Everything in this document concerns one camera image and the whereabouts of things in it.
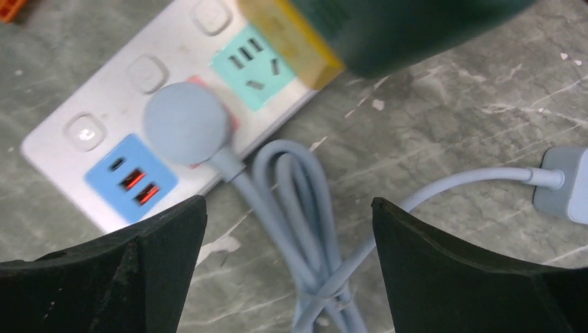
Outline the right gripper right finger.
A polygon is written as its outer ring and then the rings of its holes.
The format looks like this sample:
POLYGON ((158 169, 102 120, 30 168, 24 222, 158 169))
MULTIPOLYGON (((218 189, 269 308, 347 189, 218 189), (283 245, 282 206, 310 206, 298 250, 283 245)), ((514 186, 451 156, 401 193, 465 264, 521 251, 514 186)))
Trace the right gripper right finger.
POLYGON ((586 332, 587 269, 501 255, 372 201, 397 332, 586 332))

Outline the black tool case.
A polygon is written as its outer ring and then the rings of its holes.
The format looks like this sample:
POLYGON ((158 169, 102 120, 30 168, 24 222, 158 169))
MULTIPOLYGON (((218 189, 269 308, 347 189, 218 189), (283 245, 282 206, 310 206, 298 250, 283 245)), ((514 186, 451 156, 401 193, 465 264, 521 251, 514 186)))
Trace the black tool case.
POLYGON ((27 2, 27 0, 0 0, 1 22, 10 23, 27 2))

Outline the light blue power strip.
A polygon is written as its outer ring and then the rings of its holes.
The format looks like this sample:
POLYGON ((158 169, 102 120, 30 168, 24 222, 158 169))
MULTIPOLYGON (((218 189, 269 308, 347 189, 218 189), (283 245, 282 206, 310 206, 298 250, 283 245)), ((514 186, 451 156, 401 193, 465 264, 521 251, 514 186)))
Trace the light blue power strip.
POLYGON ((556 146, 548 149, 541 168, 560 171, 562 185, 558 189, 537 187, 534 206, 541 212, 587 224, 587 148, 556 146))

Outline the white power strip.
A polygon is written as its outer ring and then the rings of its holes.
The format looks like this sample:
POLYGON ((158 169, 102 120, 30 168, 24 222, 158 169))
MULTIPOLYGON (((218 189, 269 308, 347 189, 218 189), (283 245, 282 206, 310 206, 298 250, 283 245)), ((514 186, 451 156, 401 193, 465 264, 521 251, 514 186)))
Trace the white power strip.
POLYGON ((24 140, 28 161, 102 232, 157 214, 220 180, 153 151, 144 111, 156 92, 204 83, 232 116, 246 156, 315 94, 236 1, 174 1, 24 140))

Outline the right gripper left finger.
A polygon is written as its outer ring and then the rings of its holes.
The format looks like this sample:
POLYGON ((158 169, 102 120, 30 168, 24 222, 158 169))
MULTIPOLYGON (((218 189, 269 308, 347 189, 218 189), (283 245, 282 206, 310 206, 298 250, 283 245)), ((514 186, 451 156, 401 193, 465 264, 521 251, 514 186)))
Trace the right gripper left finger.
POLYGON ((175 332, 207 226, 202 196, 27 262, 1 264, 2 332, 175 332))

